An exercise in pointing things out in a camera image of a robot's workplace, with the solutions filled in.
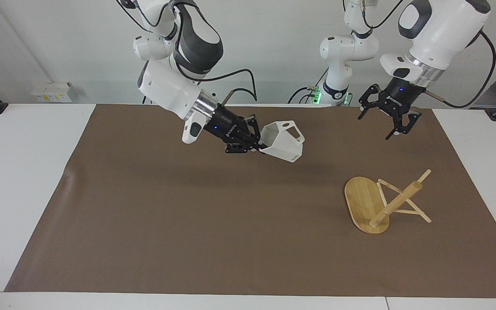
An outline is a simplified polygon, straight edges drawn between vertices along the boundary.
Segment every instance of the wooden post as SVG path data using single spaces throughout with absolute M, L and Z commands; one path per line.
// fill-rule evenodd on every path
M 422 183 L 419 181 L 414 181 L 411 185 L 407 186 L 405 190 L 403 190 L 402 194 L 399 194 L 395 199 L 390 202 L 384 210 L 378 213 L 372 220 L 370 220 L 370 226 L 376 227 L 380 224 L 385 218 L 390 216 L 390 214 L 394 213 L 395 210 L 399 209 L 408 199 L 411 199 L 412 196 L 415 196 L 419 190 L 422 189 Z

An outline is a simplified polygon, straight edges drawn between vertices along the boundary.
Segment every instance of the white table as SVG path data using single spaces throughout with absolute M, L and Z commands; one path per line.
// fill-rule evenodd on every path
M 20 310 L 77 308 L 485 310 L 496 308 L 496 300 L 442 298 L 1 293 L 53 195 L 94 108 L 95 105 L 23 104 L 11 105 L 4 114 L 0 115 L 0 308 Z M 496 122 L 491 122 L 484 112 L 477 110 L 435 110 L 434 112 L 496 220 Z

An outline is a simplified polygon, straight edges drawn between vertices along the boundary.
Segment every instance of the brown tablecloth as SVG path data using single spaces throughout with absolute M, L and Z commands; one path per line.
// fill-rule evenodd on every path
M 233 110 L 295 120 L 301 159 L 226 155 L 207 132 L 185 145 L 157 106 L 97 106 L 6 291 L 496 298 L 496 223 L 433 112 L 385 141 L 379 111 Z M 413 201 L 432 224 L 354 226 L 350 178 L 404 188 L 426 169 Z

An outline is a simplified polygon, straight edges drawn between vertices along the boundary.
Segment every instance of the white wall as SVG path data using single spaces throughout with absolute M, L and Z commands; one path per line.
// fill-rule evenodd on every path
M 198 0 L 205 17 L 224 41 L 225 54 L 211 76 L 250 68 L 257 80 L 260 102 L 285 102 L 294 90 L 314 84 L 326 68 L 319 44 L 331 35 L 349 34 L 339 0 Z M 378 21 L 397 3 L 381 0 Z M 485 30 L 496 44 L 496 0 Z M 0 0 L 6 17 L 26 49 L 20 48 L 12 30 L 0 25 L 0 96 L 9 102 L 31 102 L 30 83 L 49 79 L 73 84 L 81 102 L 138 103 L 142 96 L 136 79 L 143 62 L 131 43 L 141 30 L 114 0 L 47 1 Z M 405 53 L 410 42 L 397 31 L 401 10 L 380 29 L 380 54 Z M 490 50 L 479 40 L 461 53 L 431 88 L 453 103 L 472 98 L 490 66 Z M 357 98 L 372 83 L 385 86 L 390 78 L 378 57 L 353 63 L 351 91 Z M 235 87 L 250 87 L 249 76 L 203 83 L 222 99 Z M 238 94 L 234 102 L 250 102 Z M 422 98 L 417 106 L 441 104 Z

